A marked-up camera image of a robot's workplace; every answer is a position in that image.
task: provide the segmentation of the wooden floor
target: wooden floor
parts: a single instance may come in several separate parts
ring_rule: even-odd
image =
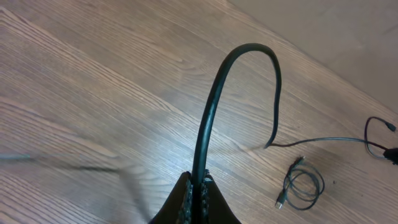
[[[0,162],[0,223],[147,222],[192,168],[217,69],[246,42],[280,60],[275,142],[362,138],[369,116],[398,124],[398,114],[226,0],[3,0],[0,10],[0,152],[55,156]],[[362,144],[261,149],[274,91],[270,60],[242,56],[213,128],[207,168],[242,223],[396,223],[398,167]],[[398,146],[382,124],[370,128],[372,141]],[[299,155],[323,174],[325,193],[309,211],[277,210]],[[69,169],[88,165],[127,168],[120,178]]]

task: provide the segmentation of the black cable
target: black cable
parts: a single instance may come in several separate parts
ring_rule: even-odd
[[[379,120],[379,121],[383,122],[390,129],[390,131],[393,131],[393,132],[396,131],[396,127],[393,124],[391,124],[390,122],[387,122],[384,119],[372,116],[372,117],[368,118],[368,120],[366,121],[366,124],[365,124],[365,134],[364,134],[365,141],[368,141],[368,126],[369,126],[369,123],[371,122],[372,119],[376,119],[376,120]],[[366,146],[366,149],[369,151],[369,153],[372,154],[372,156],[374,156],[374,157],[376,157],[378,159],[387,159],[384,156],[376,155],[373,152],[373,150],[369,147],[369,143],[368,142],[365,143],[365,146]]]
[[[201,183],[205,177],[205,167],[206,167],[206,157],[207,149],[210,141],[211,127],[213,126],[214,117],[216,114],[216,109],[218,101],[220,100],[221,92],[223,90],[224,82],[226,76],[232,67],[234,61],[242,54],[251,51],[260,51],[269,56],[272,64],[274,65],[276,74],[276,89],[275,89],[275,101],[274,101],[274,126],[272,128],[272,134],[266,146],[269,146],[276,137],[278,128],[278,112],[279,112],[279,98],[280,91],[282,89],[282,78],[280,75],[280,67],[278,59],[275,53],[267,46],[262,44],[244,44],[236,47],[228,56],[224,59],[221,64],[217,76],[211,87],[209,97],[206,102],[206,107],[203,112],[201,119],[197,145],[195,148],[195,155],[193,158],[192,167],[192,185],[193,185],[193,208],[192,208],[192,218],[194,220],[200,219],[200,193],[201,193]]]
[[[301,140],[297,142],[293,142],[290,144],[276,144],[272,143],[270,146],[276,146],[276,147],[290,147],[290,146],[295,146],[297,144],[305,143],[305,142],[312,142],[312,141],[354,141],[354,142],[362,142],[365,143],[365,145],[371,144],[373,146],[379,147],[383,150],[389,150],[388,148],[379,145],[377,143],[363,140],[363,139],[358,139],[358,138],[346,138],[346,137],[327,137],[327,138],[314,138],[314,139],[306,139],[306,140]]]
[[[312,184],[315,187],[314,193],[302,190],[294,184],[296,179],[302,175],[306,175],[311,179]],[[289,199],[290,190],[293,192],[294,196],[296,196],[297,198],[299,198],[304,202],[310,203],[310,205],[307,207],[298,207],[294,205],[292,201]],[[278,196],[275,206],[278,209],[281,209],[286,200],[287,203],[296,210],[301,210],[301,211],[308,210],[315,205],[315,203],[319,199],[319,196],[321,196],[324,190],[325,190],[325,180],[323,179],[321,173],[319,173],[319,171],[314,166],[304,163],[304,157],[300,157],[289,167],[289,170],[284,179],[283,189]]]

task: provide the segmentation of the thin black cable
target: thin black cable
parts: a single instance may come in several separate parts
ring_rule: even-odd
[[[366,145],[371,144],[373,146],[379,147],[383,150],[389,150],[388,148],[379,145],[377,143],[363,140],[363,139],[358,139],[358,138],[346,138],[346,137],[327,137],[327,138],[314,138],[314,139],[306,139],[306,140],[301,140],[297,142],[293,142],[290,144],[277,144],[277,143],[272,143],[270,146],[276,146],[276,147],[290,147],[290,146],[295,146],[297,144],[305,143],[305,142],[312,142],[312,141],[354,141],[354,142],[362,142],[365,143]]]
[[[378,121],[383,122],[391,131],[395,131],[396,130],[395,126],[392,125],[391,123],[387,122],[386,120],[384,120],[382,118],[378,118],[378,117],[372,116],[372,117],[368,118],[368,120],[366,121],[366,124],[365,124],[365,134],[364,134],[365,141],[368,141],[368,126],[369,126],[369,123],[371,122],[372,119],[376,119]],[[366,149],[369,151],[369,153],[372,154],[372,156],[374,156],[374,157],[376,157],[378,159],[387,159],[384,156],[376,155],[373,152],[373,150],[369,147],[369,143],[368,142],[365,143],[365,146],[366,146]]]
[[[302,175],[306,175],[311,179],[312,184],[315,187],[314,193],[302,190],[294,184],[296,179]],[[283,190],[281,191],[280,197],[277,200],[277,206],[278,208],[282,208],[284,200],[286,200],[287,203],[296,210],[308,210],[315,205],[315,203],[319,199],[319,196],[321,196],[324,190],[325,180],[323,179],[321,173],[319,173],[319,171],[314,166],[305,163],[304,157],[300,157],[289,167],[289,170],[286,173]],[[304,202],[309,202],[310,205],[307,207],[298,207],[294,205],[289,199],[289,191],[292,191],[293,195],[300,200]]]

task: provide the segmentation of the cable bend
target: cable bend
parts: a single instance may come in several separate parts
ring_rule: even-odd
[[[213,121],[216,114],[218,101],[220,100],[221,92],[223,91],[226,76],[229,70],[231,69],[233,63],[239,56],[252,51],[259,51],[268,55],[272,61],[272,64],[274,65],[275,75],[276,75],[276,89],[275,89],[275,100],[274,100],[274,125],[272,128],[271,137],[269,138],[264,148],[270,146],[276,137],[278,129],[278,119],[279,119],[279,99],[280,99],[280,91],[282,89],[282,77],[280,73],[278,59],[274,51],[272,51],[269,47],[265,45],[262,44],[240,45],[239,47],[236,47],[234,50],[232,50],[221,64],[206,102],[206,107],[203,112],[203,116],[200,123],[197,145],[195,148],[195,156],[193,158],[191,180],[194,189],[200,187],[200,184],[202,183],[202,180],[205,176],[206,157],[210,141],[211,128],[213,126]]]

